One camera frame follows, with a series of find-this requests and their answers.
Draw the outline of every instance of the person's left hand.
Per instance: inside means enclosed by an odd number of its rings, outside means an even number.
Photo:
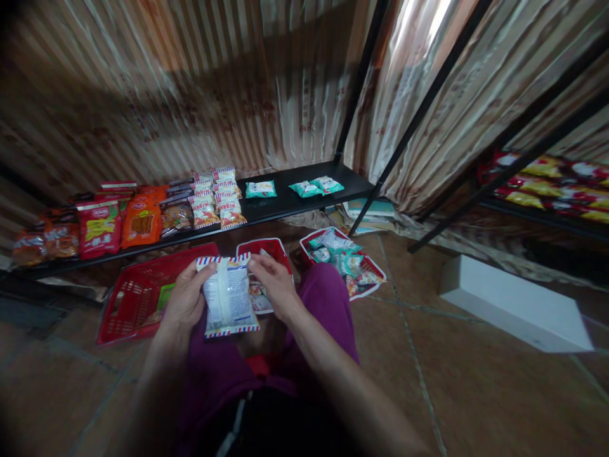
[[[203,314],[205,298],[201,286],[216,271],[216,264],[206,265],[197,272],[197,261],[194,260],[176,280],[161,327],[178,326],[190,331]]]

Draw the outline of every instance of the hand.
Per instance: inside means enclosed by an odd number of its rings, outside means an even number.
[[[266,288],[275,315],[280,321],[288,324],[295,312],[305,309],[294,289],[290,273],[283,265],[269,257],[252,254],[247,267]]]
[[[161,328],[178,326],[190,331],[197,324],[205,305],[201,286],[216,271],[216,264],[210,263],[197,272],[197,261],[186,267],[176,279],[171,297],[161,321]]]

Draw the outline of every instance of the red snack bag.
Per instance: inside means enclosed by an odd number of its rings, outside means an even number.
[[[136,195],[127,206],[121,248],[150,244],[160,239],[158,194]]]
[[[76,205],[81,218],[81,258],[116,254],[121,247],[119,203],[108,200]]]

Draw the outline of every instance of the red snack packet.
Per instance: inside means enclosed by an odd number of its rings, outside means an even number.
[[[81,218],[81,258],[116,254],[121,247],[119,203],[108,200],[76,205]]]

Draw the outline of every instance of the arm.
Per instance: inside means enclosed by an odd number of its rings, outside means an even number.
[[[253,258],[250,269],[265,285],[275,315],[294,334],[338,415],[366,453],[427,453],[406,416],[307,311],[285,267],[268,258]]]
[[[159,331],[152,340],[126,418],[108,456],[166,456],[176,438],[176,424],[190,333],[204,308],[200,292],[216,264],[197,273],[192,262],[176,280]]]

